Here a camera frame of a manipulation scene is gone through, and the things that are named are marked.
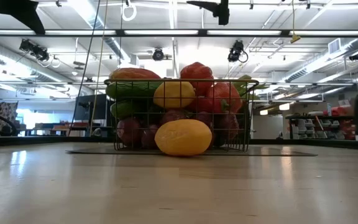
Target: dark mat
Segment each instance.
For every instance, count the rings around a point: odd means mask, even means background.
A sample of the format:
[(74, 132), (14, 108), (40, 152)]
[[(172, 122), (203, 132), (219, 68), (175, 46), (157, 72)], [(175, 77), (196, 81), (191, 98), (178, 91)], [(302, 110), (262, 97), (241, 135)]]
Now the dark mat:
[[(120, 149), (115, 150), (113, 146), (92, 147), (88, 149), (75, 149), (67, 151), (67, 153), (75, 154), (130, 154), (130, 155), (163, 155), (158, 150), (146, 149)], [(201, 156), (317, 156), (317, 154), (296, 152), (291, 149), (283, 149), (282, 147), (270, 146), (249, 146), (248, 151), (240, 151), (234, 148), (210, 149)]]

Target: metal wire basket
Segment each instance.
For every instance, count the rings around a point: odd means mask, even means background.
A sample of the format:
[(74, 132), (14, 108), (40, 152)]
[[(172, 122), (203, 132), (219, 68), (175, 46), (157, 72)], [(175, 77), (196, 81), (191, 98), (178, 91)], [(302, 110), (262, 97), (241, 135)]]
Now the metal wire basket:
[[(179, 82), (180, 94), (179, 97), (165, 96), (166, 83)], [(202, 83), (210, 83), (213, 89), (213, 95), (209, 97), (182, 97), (182, 82), (190, 82), (198, 89), (198, 85), (205, 85)], [(205, 121), (205, 116), (209, 117), (211, 122), (205, 122), (211, 128), (213, 134), (213, 141), (211, 146), (207, 149), (209, 151), (247, 151), (250, 139), (250, 123), (252, 119), (252, 105), (254, 103), (254, 91), (259, 84), (256, 80), (204, 80), (204, 79), (114, 79), (105, 80), (104, 83), (109, 86), (109, 90), (114, 92), (113, 100), (115, 104), (111, 107), (112, 117), (111, 126), (112, 133), (115, 135), (114, 149), (118, 151), (159, 151), (158, 147), (150, 141), (154, 140), (155, 132), (162, 123), (174, 119), (198, 119)], [(232, 93), (232, 88), (240, 87), (239, 97), (233, 97), (229, 94), (227, 98), (215, 96), (215, 87), (220, 85), (218, 83), (225, 83), (228, 85), (229, 92)], [(155, 97), (154, 90), (156, 86), (163, 85), (163, 96)], [(154, 99), (160, 98), (163, 101), (163, 107), (154, 104)], [(184, 106), (182, 103), (191, 100), (193, 106)], [(182, 108), (178, 114), (172, 109), (166, 108), (168, 100), (177, 101)], [(215, 113), (216, 110), (203, 111), (202, 101), (212, 103), (212, 108), (215, 108), (217, 103), (229, 102), (229, 108), (223, 113)], [(238, 111), (233, 112), (231, 107), (235, 102), (241, 102), (241, 107)], [(121, 107), (120, 103), (124, 102), (126, 107)], [(236, 121), (238, 125), (228, 125), (227, 119)]]

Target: ceiling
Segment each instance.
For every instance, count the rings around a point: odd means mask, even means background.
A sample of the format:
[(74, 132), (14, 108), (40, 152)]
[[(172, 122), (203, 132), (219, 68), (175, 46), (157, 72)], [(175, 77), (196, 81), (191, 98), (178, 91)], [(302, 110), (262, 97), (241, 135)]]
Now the ceiling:
[[(77, 0), (81, 4), (87, 0)], [(96, 9), (98, 1), (91, 1)], [(70, 4), (71, 1), (60, 1), (62, 7), (57, 7), (55, 1), (38, 1), (37, 14), (45, 29), (90, 29), (80, 13)], [(99, 16), (104, 20), (108, 29), (358, 29), (358, 0), (311, 0), (311, 8), (306, 9), (306, 1), (295, 1), (295, 24), (293, 24), (293, 10), (289, 0), (254, 0), (254, 9), (250, 10), (249, 1), (230, 0), (230, 20), (226, 26), (219, 26), (218, 19), (208, 11), (200, 10), (196, 6), (185, 3), (184, 0), (135, 1), (137, 14), (131, 21), (124, 21), (121, 17), (122, 1), (101, 1)], [(129, 17), (132, 9), (126, 9)], [(0, 14), (0, 29), (28, 29), (25, 25), (11, 16)], [(244, 74), (259, 78), (265, 82), (277, 82), (279, 73), (287, 73), (296, 67), (301, 67), (315, 56), (327, 51), (328, 44), (334, 38), (307, 38), (303, 37), (294, 44), (288, 44), (291, 38), (235, 38), (235, 37), (123, 37), (116, 38), (122, 49), (128, 55), (136, 55), (139, 65), (147, 68), (163, 67), (167, 75), (173, 74), (173, 62), (167, 60), (155, 63), (151, 60), (151, 52), (156, 47), (162, 48), (168, 55), (174, 54), (173, 44), (176, 45), (176, 60), (178, 70), (184, 66), (201, 62), (211, 67), (216, 78), (236, 78)], [(19, 50), (21, 37), (0, 37), (0, 46), (23, 56)], [(76, 39), (71, 37), (31, 37), (33, 43), (48, 49), (48, 53), (61, 61), (59, 67), (51, 65), (48, 70), (64, 76), (68, 80), (80, 81), (83, 70), (75, 70), (73, 62), (86, 62), (86, 53), (91, 38)], [(249, 61), (241, 66), (239, 63), (229, 63), (227, 55), (235, 40), (242, 40), (249, 54)], [(92, 40), (90, 55), (86, 69), (86, 77), (98, 74), (102, 79), (118, 68), (119, 60), (115, 53), (104, 44), (101, 38)], [(285, 44), (275, 52), (280, 44)], [(31, 63), (36, 64), (35, 58), (24, 55)], [(333, 63), (314, 71), (330, 76), (343, 71), (348, 66), (356, 66), (356, 62), (348, 62), (338, 58)], [(314, 76), (309, 75), (303, 82), (317, 82)]]

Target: wire basket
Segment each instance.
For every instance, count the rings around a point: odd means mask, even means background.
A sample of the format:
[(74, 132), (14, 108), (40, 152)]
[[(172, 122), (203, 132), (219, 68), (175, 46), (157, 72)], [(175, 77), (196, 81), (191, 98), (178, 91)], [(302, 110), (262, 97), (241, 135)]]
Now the wire basket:
[[(179, 83), (178, 96), (171, 97), (168, 94), (172, 85), (169, 82)], [(184, 97), (186, 94), (182, 84), (185, 82), (190, 82), (195, 90), (199, 86), (208, 85), (212, 95)], [(115, 150), (159, 151), (154, 142), (154, 134), (161, 125), (176, 119), (197, 119), (207, 124), (213, 134), (213, 140), (207, 149), (209, 151), (248, 150), (254, 91), (259, 84), (257, 80), (108, 79), (104, 83), (109, 89), (106, 89), (106, 93), (114, 95), (111, 98), (114, 103), (111, 106), (111, 126), (115, 136)], [(225, 98), (218, 90), (223, 84), (228, 86), (231, 93)], [(163, 95), (155, 96), (155, 89), (160, 85), (163, 86)], [(158, 106), (154, 101), (163, 104)], [(170, 108), (168, 105), (172, 103), (176, 103), (180, 109)], [(224, 103), (226, 109), (219, 111)]]

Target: yellow fruit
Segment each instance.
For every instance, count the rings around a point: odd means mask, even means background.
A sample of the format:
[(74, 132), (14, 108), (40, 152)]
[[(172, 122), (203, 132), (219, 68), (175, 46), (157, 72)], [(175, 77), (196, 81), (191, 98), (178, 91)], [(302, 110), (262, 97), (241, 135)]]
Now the yellow fruit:
[(212, 133), (201, 121), (181, 119), (163, 124), (154, 140), (158, 148), (168, 155), (194, 156), (207, 150)]
[(153, 102), (167, 109), (184, 108), (188, 106), (195, 97), (196, 93), (190, 82), (163, 82), (155, 90)]

